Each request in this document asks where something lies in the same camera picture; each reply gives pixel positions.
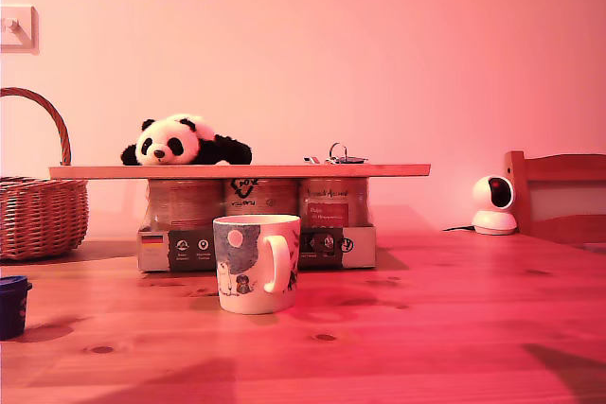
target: wooden chair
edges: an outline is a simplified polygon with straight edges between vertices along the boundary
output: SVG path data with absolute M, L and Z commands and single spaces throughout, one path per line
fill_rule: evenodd
M 533 183 L 606 185 L 606 155 L 563 154 L 528 159 L 523 151 L 515 150 L 506 154 L 506 170 L 516 192 L 512 209 L 520 234 L 565 244 L 606 242 L 606 207 L 605 213 L 599 215 L 533 220 L 529 191 L 529 184 Z

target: wooden board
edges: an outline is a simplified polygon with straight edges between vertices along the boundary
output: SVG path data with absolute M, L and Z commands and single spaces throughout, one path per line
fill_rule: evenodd
M 431 165 L 60 166 L 57 180 L 423 177 Z

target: white mug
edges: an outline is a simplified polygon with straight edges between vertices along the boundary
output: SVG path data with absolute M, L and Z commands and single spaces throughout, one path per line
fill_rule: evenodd
M 238 215 L 213 220 L 221 307 L 267 314 L 294 305 L 301 218 Z

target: blue container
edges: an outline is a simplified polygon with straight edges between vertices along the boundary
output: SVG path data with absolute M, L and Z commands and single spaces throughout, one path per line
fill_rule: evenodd
M 32 284 L 26 276 L 0 278 L 0 341 L 23 334 L 26 328 L 27 292 Z

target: german flag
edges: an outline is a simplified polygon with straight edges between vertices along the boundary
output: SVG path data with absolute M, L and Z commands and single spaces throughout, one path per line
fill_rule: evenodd
M 163 236 L 141 236 L 141 243 L 146 247 L 159 247 L 164 244 Z

